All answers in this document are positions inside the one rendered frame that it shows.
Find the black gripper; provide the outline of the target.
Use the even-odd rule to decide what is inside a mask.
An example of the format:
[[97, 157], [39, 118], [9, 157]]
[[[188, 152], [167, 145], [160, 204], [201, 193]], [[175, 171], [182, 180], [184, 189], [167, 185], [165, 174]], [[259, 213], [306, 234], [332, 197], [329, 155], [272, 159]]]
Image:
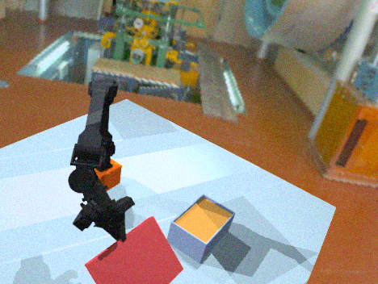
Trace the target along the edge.
[[128, 196], [117, 201], [115, 199], [111, 200], [106, 192], [107, 189], [107, 185], [103, 186], [101, 183], [82, 194], [84, 197], [82, 201], [85, 202], [87, 198], [92, 199], [103, 209], [99, 215], [96, 212], [97, 214], [92, 221], [95, 224], [94, 228], [102, 228], [115, 240], [126, 241], [125, 212], [135, 203]]

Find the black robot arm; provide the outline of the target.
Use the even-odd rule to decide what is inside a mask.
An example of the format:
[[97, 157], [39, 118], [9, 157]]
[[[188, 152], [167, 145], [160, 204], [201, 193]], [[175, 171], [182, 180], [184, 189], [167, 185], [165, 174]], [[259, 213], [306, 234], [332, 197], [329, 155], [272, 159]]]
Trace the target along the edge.
[[[113, 167], [111, 157], [116, 146], [109, 132], [109, 109], [117, 89], [116, 81], [106, 78], [95, 78], [88, 84], [91, 101], [86, 127], [74, 145], [70, 165], [76, 166], [76, 169], [68, 177], [69, 188], [77, 194], [84, 194], [102, 183], [95, 168], [102, 172]], [[87, 198], [86, 201], [86, 205], [80, 203], [81, 210], [73, 221], [73, 226], [81, 231], [92, 224], [97, 213], [99, 215], [103, 211], [92, 199]]]

